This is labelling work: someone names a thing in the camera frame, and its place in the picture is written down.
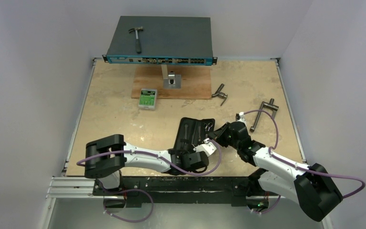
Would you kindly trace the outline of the black zipper tool case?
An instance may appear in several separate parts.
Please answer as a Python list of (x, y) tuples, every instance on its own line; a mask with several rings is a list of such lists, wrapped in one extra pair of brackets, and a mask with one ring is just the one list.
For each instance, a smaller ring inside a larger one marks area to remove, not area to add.
[(183, 144), (192, 145), (193, 147), (201, 144), (202, 142), (198, 143), (198, 126), (204, 122), (213, 123), (213, 127), (209, 131), (212, 132), (215, 126), (215, 119), (213, 118), (201, 120), (189, 117), (181, 118), (173, 148)]

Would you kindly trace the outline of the silver thinning scissors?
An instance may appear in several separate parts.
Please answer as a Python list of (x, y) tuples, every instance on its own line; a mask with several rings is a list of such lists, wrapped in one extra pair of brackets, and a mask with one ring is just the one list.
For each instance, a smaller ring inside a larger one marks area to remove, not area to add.
[(213, 127), (212, 122), (204, 122), (198, 126), (198, 143), (208, 138), (208, 132)]

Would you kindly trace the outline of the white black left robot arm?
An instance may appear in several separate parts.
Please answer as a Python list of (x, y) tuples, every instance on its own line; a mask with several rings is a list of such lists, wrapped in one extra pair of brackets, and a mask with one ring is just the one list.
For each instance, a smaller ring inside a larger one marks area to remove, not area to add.
[(112, 135), (89, 142), (85, 158), (77, 165), (84, 167), (84, 176), (96, 179), (111, 195), (118, 195), (123, 189), (121, 169), (125, 167), (144, 168), (169, 174), (198, 175), (199, 169), (209, 165), (209, 157), (216, 146), (209, 139), (198, 146), (183, 149), (150, 150), (124, 141), (123, 135)]

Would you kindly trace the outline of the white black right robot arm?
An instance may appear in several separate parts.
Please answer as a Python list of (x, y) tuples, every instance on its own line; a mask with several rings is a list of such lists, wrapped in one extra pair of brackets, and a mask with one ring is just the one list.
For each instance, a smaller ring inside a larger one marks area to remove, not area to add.
[(232, 147), (239, 157), (258, 169), (247, 181), (247, 195), (273, 192), (297, 203), (312, 220), (321, 221), (343, 201), (343, 195), (331, 177), (322, 174), (326, 169), (297, 164), (251, 138), (243, 122), (226, 123), (208, 133), (220, 146)]

